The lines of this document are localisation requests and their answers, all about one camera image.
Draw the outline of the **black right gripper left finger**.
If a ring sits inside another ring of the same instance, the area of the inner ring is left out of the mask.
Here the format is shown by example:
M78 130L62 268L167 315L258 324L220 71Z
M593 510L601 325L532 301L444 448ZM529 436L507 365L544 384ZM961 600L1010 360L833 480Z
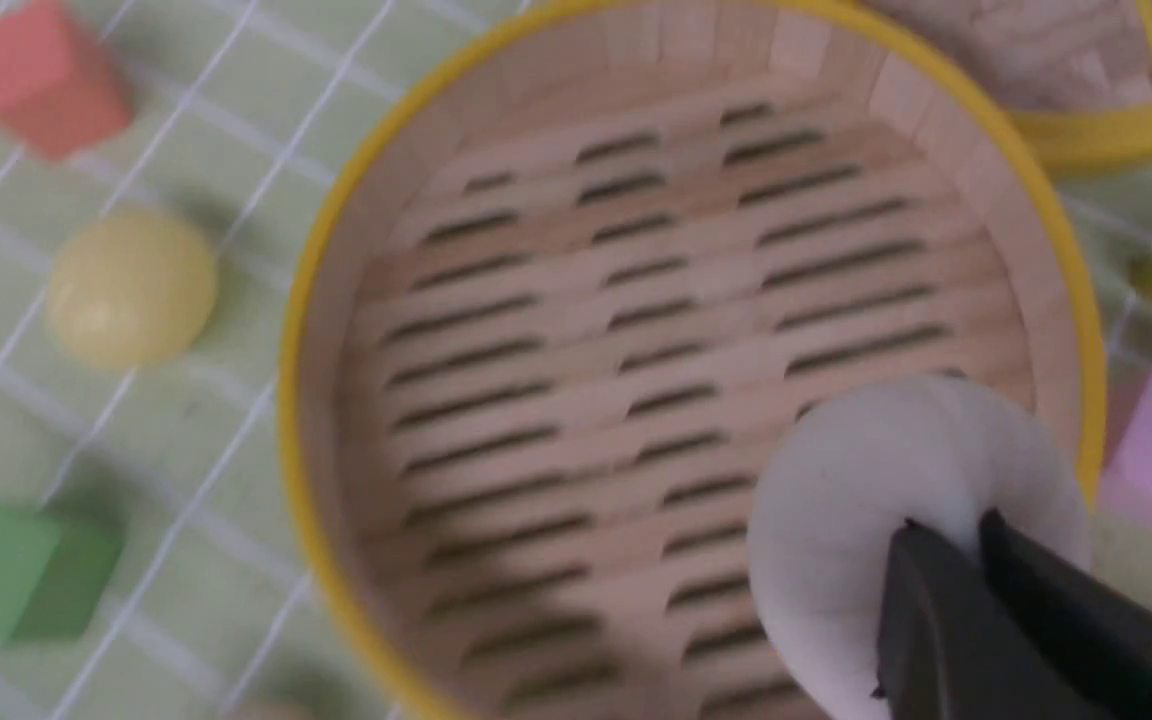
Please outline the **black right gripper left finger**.
M892 719L1105 719L1066 682L956 544L908 521L890 537L876 642Z

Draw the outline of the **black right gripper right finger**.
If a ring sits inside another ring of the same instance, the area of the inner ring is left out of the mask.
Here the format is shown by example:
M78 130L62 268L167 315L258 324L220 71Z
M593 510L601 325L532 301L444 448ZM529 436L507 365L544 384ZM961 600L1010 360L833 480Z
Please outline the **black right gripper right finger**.
M1152 611L987 511L979 523L983 568L1064 685L1111 719L1152 719Z

